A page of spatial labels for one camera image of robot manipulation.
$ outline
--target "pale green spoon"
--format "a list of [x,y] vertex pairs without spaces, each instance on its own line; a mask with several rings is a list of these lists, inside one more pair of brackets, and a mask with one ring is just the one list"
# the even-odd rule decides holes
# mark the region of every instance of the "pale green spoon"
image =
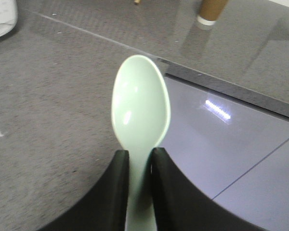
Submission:
[[123,62],[113,89],[111,114],[116,137],[130,154],[127,230],[157,230],[148,158],[169,127],[170,102],[163,76],[149,58],[133,55]]

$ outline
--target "plastic spoon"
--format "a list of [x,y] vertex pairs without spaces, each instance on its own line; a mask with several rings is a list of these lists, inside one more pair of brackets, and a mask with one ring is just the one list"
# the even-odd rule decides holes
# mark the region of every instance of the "plastic spoon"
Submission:
[[148,158],[169,127],[170,102],[163,76],[149,58],[134,55],[123,62],[111,110],[115,135],[130,154],[127,230],[154,231]]

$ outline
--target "floor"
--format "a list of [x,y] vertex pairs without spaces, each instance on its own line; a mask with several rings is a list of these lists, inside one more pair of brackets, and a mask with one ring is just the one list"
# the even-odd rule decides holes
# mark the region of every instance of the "floor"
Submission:
[[120,148],[111,93],[132,54],[289,103],[289,8],[230,1],[201,30],[200,2],[17,1],[17,28],[0,38],[0,230],[36,230],[96,183]]

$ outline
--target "spoon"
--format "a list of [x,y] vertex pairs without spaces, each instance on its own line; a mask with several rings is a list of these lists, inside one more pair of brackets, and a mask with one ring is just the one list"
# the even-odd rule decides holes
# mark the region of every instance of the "spoon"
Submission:
[[126,230],[157,230],[150,190],[149,155],[167,132],[170,101],[158,67],[133,55],[118,70],[112,95],[112,126],[130,154]]

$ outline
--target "brown cup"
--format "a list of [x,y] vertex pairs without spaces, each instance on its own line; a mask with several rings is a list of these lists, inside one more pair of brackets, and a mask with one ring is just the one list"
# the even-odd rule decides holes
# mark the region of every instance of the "brown cup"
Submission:
[[198,13],[198,21],[205,25],[213,25],[227,2],[228,0],[203,0]]

